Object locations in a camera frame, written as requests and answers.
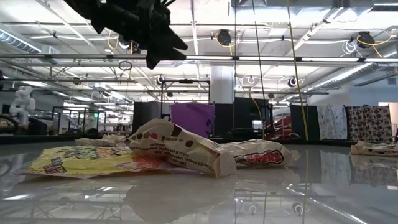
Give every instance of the white robot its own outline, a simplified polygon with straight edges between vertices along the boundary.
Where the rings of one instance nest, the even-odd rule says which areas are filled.
[[[20,86],[15,92],[15,100],[10,106],[11,116],[17,116],[20,126],[28,125],[29,113],[35,110],[36,101],[30,97],[33,88],[30,86]]]

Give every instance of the ceiling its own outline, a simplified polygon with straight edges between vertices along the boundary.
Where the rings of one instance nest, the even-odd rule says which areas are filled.
[[[2,0],[0,1],[0,22],[13,32],[21,34],[24,38],[31,40],[32,43],[51,45],[60,51],[61,54],[128,54],[124,49],[117,47],[116,40],[103,40],[107,37],[116,38],[118,35],[111,30],[105,29],[101,34],[97,34],[90,26],[90,21],[85,20],[73,9],[71,9],[62,0],[47,1],[51,10],[67,21],[83,37],[90,40],[92,45],[88,45],[84,40],[79,39],[71,28],[65,26],[62,20],[51,13],[48,9],[40,5],[36,0]],[[184,51],[186,55],[240,55],[240,56],[289,56],[292,49],[290,32],[285,29],[284,33],[277,29],[278,27],[287,27],[286,8],[273,8],[272,10],[257,8],[257,34],[259,45],[257,46],[257,35],[254,25],[252,11],[242,11],[237,13],[236,22],[233,12],[228,15],[228,0],[177,0],[169,9],[171,10],[172,30],[179,35],[188,45],[188,50]],[[195,51],[194,34],[192,23],[191,6],[193,3],[193,13],[195,16],[196,33],[198,39],[197,52]],[[359,16],[344,14],[328,23],[316,28],[322,19],[328,16],[330,9],[327,8],[303,8],[292,9],[292,30],[295,44],[299,42],[308,31],[314,30],[308,38],[309,40],[302,44],[296,50],[298,57],[368,57],[374,55],[374,49],[357,49],[359,53],[352,55],[343,52],[344,42],[350,40],[351,36],[357,36],[359,31],[369,31],[376,41],[383,41],[389,38],[392,28],[398,23],[398,12],[364,12]],[[220,29],[229,29],[232,39],[238,34],[238,43],[231,47],[220,46],[214,36]],[[380,45],[379,48],[388,48],[395,44],[396,39],[392,38],[390,42]],[[0,42],[0,52],[2,53],[21,53],[13,46]],[[31,66],[38,65],[36,60],[15,60],[14,62]],[[62,62],[78,63],[78,61],[62,60]],[[130,71],[123,72],[118,67],[68,67],[61,71],[57,78],[81,77],[82,79],[101,79],[103,82],[114,80],[115,77],[127,79],[131,77],[138,83],[107,83],[107,88],[115,90],[155,90],[159,89],[156,85],[156,78],[159,75],[169,80],[178,80],[188,78],[196,80],[209,80],[211,73],[211,63],[160,63],[158,67],[150,70],[144,66],[143,60],[133,61],[133,65],[141,65],[139,68],[133,68]],[[327,76],[341,68],[338,65],[320,65],[306,64],[297,67],[298,77],[302,80],[302,86]],[[49,77],[50,68],[43,66],[31,66],[31,69],[38,71]],[[63,67],[53,67],[53,73],[59,72]],[[295,67],[290,65],[281,65],[275,62],[271,65],[260,66],[256,63],[240,63],[236,66],[236,73],[239,78],[236,88],[249,91],[252,89],[261,89],[260,82],[249,83],[250,78],[256,81],[260,80],[260,74],[264,79],[265,91],[286,91],[290,90],[287,86],[287,80],[295,75]],[[81,85],[64,83],[60,88],[86,88],[93,89],[93,84],[83,82]],[[197,85],[176,84],[170,87],[170,90],[197,90]],[[76,92],[64,91],[69,96],[74,96]],[[158,98],[159,95],[148,95],[146,93],[126,93],[130,100],[146,101]],[[261,94],[252,94],[252,97],[262,97]],[[207,93],[186,93],[174,94],[169,97],[170,100],[206,100]]]

